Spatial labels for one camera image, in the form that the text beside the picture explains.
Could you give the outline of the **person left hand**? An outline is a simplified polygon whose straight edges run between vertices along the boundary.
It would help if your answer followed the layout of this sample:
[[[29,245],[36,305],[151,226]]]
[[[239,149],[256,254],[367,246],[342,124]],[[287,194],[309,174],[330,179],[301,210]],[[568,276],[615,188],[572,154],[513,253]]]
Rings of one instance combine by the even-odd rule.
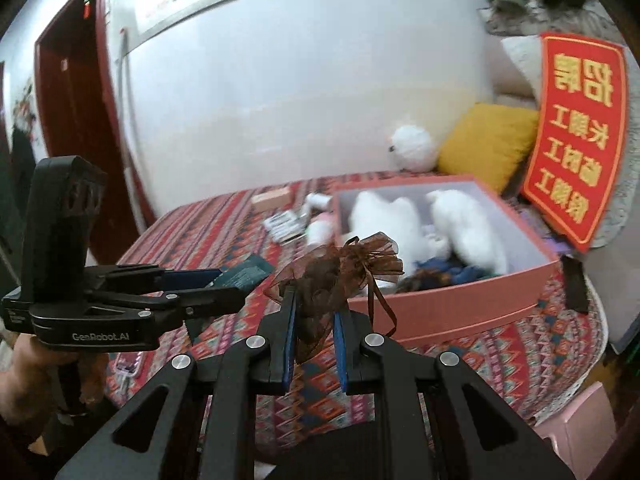
[[[12,364],[1,373],[1,417],[10,425],[21,425],[49,415],[52,373],[66,364],[78,364],[79,401],[88,406],[98,404],[104,397],[107,354],[52,350],[34,335],[18,336]]]

